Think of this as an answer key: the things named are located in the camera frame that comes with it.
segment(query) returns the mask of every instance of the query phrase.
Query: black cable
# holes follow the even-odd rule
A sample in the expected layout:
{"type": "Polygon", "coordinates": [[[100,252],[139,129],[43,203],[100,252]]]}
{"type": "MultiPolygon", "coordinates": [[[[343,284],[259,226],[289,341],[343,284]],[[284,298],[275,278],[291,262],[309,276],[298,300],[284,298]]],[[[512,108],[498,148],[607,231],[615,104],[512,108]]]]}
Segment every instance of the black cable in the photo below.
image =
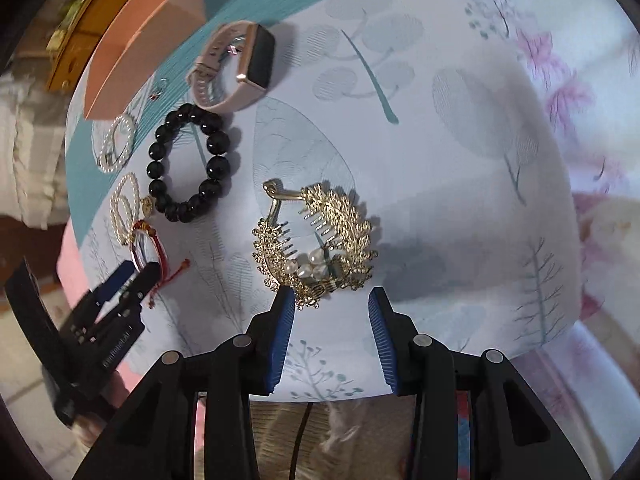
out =
{"type": "Polygon", "coordinates": [[[296,478],[296,464],[298,463],[298,453],[300,452],[300,442],[302,442],[302,435],[305,433],[306,422],[311,415],[311,408],[314,406],[312,402],[306,404],[305,414],[302,416],[300,426],[298,428],[298,434],[296,435],[296,441],[293,445],[293,454],[291,455],[291,465],[289,466],[289,480],[295,480],[296,478]]]}

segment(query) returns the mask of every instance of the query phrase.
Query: gold hair comb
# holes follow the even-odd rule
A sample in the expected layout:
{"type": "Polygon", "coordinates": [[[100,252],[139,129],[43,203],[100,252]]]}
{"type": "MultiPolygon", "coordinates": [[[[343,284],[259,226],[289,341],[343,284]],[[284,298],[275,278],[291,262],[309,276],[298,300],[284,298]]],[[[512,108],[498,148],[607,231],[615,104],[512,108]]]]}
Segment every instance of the gold hair comb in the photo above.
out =
{"type": "Polygon", "coordinates": [[[347,196],[333,189],[324,190],[321,184],[303,187],[300,192],[278,192],[276,181],[268,180],[262,188],[272,202],[267,218],[260,218],[253,230],[258,251],[253,256],[258,270],[266,276],[265,285],[273,291],[280,285],[293,288],[298,308],[318,307],[320,298],[338,288],[357,290],[364,286],[371,277],[372,266],[368,262],[378,252],[367,250],[371,224],[360,219],[347,196]],[[284,230],[287,222],[278,223],[281,202],[290,200],[305,203],[300,214],[305,214],[305,220],[311,219],[311,225],[324,240],[309,254],[309,263],[291,258],[297,251],[290,251],[293,245],[286,237],[289,230],[284,230]]]}

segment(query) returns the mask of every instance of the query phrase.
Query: peach box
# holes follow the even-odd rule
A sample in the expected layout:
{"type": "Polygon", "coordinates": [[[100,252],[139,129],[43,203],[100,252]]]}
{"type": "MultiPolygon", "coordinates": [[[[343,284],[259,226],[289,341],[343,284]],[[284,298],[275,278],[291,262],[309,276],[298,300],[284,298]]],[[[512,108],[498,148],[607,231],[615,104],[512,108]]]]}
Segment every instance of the peach box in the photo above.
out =
{"type": "Polygon", "coordinates": [[[95,49],[84,118],[114,120],[156,68],[206,22],[204,0],[129,0],[95,49]]]}

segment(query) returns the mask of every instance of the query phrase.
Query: black bead bracelet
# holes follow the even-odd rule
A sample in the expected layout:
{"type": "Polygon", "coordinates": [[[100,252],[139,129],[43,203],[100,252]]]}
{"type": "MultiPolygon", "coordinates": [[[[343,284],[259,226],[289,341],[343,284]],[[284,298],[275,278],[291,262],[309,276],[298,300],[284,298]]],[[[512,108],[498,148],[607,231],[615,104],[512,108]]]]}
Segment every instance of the black bead bracelet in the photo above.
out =
{"type": "Polygon", "coordinates": [[[163,213],[170,222],[188,223],[197,216],[203,215],[211,203],[222,193],[220,180],[230,173],[229,161],[223,155],[229,149],[229,137],[223,132],[222,117],[207,112],[196,105],[185,103],[177,110],[169,112],[164,124],[156,130],[156,142],[149,146],[151,162],[146,167],[146,174],[152,179],[149,183],[149,195],[156,199],[156,210],[163,213]],[[198,193],[186,202],[174,202],[167,193],[167,186],[161,177],[164,175],[166,144],[172,142],[185,124],[193,123],[200,127],[207,136],[207,151],[213,155],[207,163],[207,179],[198,188],[198,193]]]}

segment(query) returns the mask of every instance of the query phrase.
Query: smartwatch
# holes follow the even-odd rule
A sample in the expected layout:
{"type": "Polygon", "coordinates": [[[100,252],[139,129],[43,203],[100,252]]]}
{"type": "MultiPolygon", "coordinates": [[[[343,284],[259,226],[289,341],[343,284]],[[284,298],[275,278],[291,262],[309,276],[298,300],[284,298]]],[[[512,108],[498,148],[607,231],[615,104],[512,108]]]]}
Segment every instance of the smartwatch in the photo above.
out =
{"type": "Polygon", "coordinates": [[[187,75],[193,100],[209,112],[228,113],[240,110],[259,99],[269,87],[276,40],[258,23],[240,21],[216,30],[187,75]],[[238,86],[222,101],[210,90],[228,52],[241,54],[236,81],[238,86]]]}

